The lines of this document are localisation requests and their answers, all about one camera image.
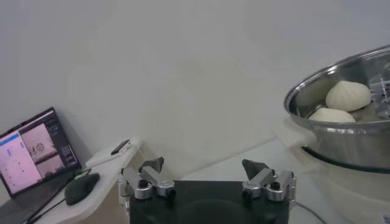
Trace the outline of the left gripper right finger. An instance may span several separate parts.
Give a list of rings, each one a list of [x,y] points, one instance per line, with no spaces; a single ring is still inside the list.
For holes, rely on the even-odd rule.
[[[243,182],[242,196],[245,200],[260,198],[262,195],[269,201],[296,200],[294,172],[283,170],[277,173],[265,163],[248,159],[242,160],[242,166],[248,177],[248,180]]]

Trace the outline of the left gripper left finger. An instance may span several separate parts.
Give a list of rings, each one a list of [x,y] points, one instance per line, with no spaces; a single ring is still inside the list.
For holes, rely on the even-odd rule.
[[[175,182],[164,176],[161,171],[164,158],[145,161],[138,170],[131,167],[120,171],[120,196],[122,198],[134,196],[138,200],[151,198],[153,189],[157,195],[169,198],[175,194]]]

